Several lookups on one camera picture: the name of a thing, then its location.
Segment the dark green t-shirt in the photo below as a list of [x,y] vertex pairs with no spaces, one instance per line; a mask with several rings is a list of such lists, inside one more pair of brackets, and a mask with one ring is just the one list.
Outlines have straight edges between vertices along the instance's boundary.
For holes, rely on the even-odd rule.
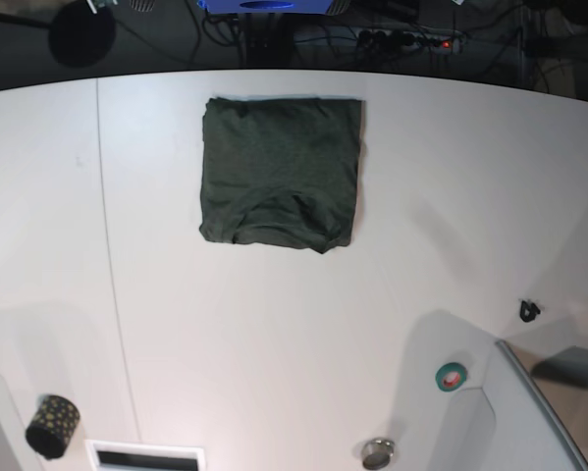
[[205,240],[324,254],[351,241],[363,103],[212,98],[203,116]]

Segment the small black clip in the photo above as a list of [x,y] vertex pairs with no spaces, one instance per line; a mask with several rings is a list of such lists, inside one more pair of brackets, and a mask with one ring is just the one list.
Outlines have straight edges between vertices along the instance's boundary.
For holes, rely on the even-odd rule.
[[523,323],[531,323],[538,319],[544,306],[536,300],[523,298],[519,300],[518,317]]

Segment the blue box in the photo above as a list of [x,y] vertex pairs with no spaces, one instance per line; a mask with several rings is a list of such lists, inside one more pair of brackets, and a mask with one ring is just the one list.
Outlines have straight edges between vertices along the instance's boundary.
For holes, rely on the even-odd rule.
[[332,0],[204,0],[197,5],[211,14],[312,14],[324,15]]

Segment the white slotted tray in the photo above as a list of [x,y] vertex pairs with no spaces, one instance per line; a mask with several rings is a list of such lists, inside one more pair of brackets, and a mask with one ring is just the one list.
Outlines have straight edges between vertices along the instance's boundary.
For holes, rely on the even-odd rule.
[[86,440],[86,452],[93,470],[192,470],[207,469],[201,447],[142,445]]

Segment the black round stand base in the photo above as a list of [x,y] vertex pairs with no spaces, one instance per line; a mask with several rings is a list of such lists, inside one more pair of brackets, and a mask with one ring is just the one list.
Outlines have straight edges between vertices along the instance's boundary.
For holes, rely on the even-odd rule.
[[93,12],[87,1],[74,1],[61,8],[50,23],[48,44],[57,63],[86,68],[108,55],[116,36],[116,20],[108,7]]

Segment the green tape roll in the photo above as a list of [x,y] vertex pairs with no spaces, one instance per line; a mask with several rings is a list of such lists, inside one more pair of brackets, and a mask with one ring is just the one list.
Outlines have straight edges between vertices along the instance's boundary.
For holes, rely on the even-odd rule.
[[456,391],[466,382],[467,378],[466,367],[458,362],[444,364],[435,375],[436,385],[444,393]]

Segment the black yellow-dotted cup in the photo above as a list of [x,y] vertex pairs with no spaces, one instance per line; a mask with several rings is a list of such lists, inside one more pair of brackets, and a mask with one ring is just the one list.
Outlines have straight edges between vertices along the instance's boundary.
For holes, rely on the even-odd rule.
[[46,460],[59,459],[67,451],[79,423],[80,411],[70,400],[46,395],[27,425],[27,444]]

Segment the small metal tin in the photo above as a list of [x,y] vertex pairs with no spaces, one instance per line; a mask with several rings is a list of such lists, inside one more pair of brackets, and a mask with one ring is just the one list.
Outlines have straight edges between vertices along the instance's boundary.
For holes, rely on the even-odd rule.
[[388,467],[395,454],[395,443],[386,438],[367,441],[361,450],[361,465],[365,470],[378,471]]

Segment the power strip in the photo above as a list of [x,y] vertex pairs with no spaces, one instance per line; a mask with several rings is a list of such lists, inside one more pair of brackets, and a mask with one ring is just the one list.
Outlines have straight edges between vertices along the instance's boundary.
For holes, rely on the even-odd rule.
[[356,33],[359,49],[376,50],[390,54],[425,52],[453,55],[462,51],[466,36],[457,33],[441,34],[429,29],[367,28]]

